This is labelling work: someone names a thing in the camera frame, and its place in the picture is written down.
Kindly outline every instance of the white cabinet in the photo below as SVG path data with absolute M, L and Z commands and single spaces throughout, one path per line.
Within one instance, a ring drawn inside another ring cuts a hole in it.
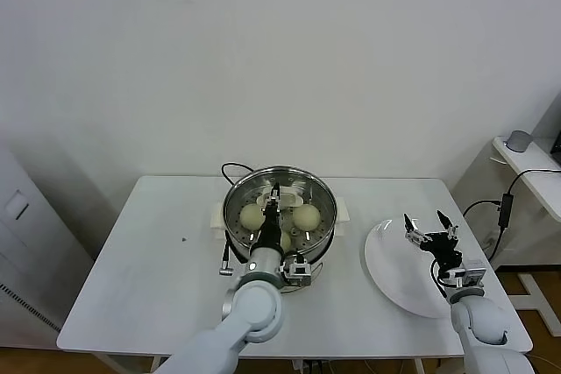
M 0 346 L 56 349 L 92 259 L 0 146 Z

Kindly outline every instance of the stainless steel pot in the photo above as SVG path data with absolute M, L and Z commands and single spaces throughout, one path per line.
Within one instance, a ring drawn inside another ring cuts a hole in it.
M 275 182 L 291 187 L 304 204 L 314 205 L 320 212 L 321 221 L 316 229 L 302 231 L 292 222 L 293 208 L 280 212 L 280 228 L 291 238 L 292 251 L 298 251 L 309 263 L 314 264 L 329 249 L 335 231 L 337 204 L 329 187 L 314 174 L 292 166 L 270 166 L 254 171 L 239 180 L 226 195 L 223 204 L 224 224 L 234 254 L 241 263 L 249 258 L 250 247 L 257 241 L 258 231 L 244 228 L 239 220 L 242 208 L 257 199 Z

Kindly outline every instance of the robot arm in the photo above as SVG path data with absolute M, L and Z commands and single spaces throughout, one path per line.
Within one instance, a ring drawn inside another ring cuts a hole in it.
M 283 320 L 281 293 L 268 282 L 254 280 L 236 291 L 232 310 L 222 323 L 205 330 L 173 354 L 157 374 L 231 374 L 248 342 L 275 336 Z
M 265 221 L 245 265 L 245 275 L 229 291 L 231 299 L 224 303 L 222 323 L 195 335 L 155 371 L 157 374 L 231 374 L 247 343 L 268 341 L 279 332 L 284 313 L 278 288 L 287 280 L 305 284 L 308 278 L 305 270 L 290 276 L 291 269 L 301 268 L 298 262 L 281 264 L 279 201 L 277 183 L 263 209 Z M 309 268 L 306 262 L 300 264 Z M 285 266 L 287 273 L 283 277 Z
M 508 318 L 485 298 L 481 280 L 486 267 L 480 261 L 464 261 L 455 250 L 457 227 L 440 211 L 438 219 L 445 231 L 423 234 L 405 215 L 405 237 L 438 263 L 433 279 L 451 305 L 451 321 L 464 348 L 467 374 L 530 374 L 528 359 L 507 349 Z

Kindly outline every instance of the small white table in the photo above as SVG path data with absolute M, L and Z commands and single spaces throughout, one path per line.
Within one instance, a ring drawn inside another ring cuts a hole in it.
M 525 152 L 511 151 L 505 145 L 506 141 L 507 138 L 497 137 L 493 139 L 493 146 L 515 173 L 530 169 L 561 171 L 561 166 L 549 153 L 554 138 L 536 138 Z M 526 173 L 521 179 L 553 219 L 561 222 L 561 174 Z
M 430 179 L 325 179 L 345 198 L 351 220 L 336 236 L 312 286 L 284 296 L 286 320 L 269 342 L 248 345 L 246 358 L 368 359 L 461 356 L 449 319 L 425 319 L 390 301 L 364 262 L 366 235 L 376 222 L 408 215 L 458 223 L 459 247 L 485 255 L 444 183 Z M 168 356 L 196 332 L 221 320 L 232 279 L 218 275 L 224 243 L 209 227 L 213 204 L 229 188 L 218 177 L 142 177 L 89 274 L 60 332 L 65 350 Z M 491 266 L 486 296 L 512 319 L 509 347 L 532 341 Z

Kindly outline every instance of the white plate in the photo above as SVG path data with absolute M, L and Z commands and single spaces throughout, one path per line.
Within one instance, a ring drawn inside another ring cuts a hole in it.
M 443 229 L 436 215 L 434 222 L 414 219 L 413 223 L 421 232 Z M 450 317 L 450 306 L 430 277 L 434 258 L 405 238 L 403 216 L 385 220 L 370 231 L 365 260 L 376 285 L 396 305 L 431 319 Z

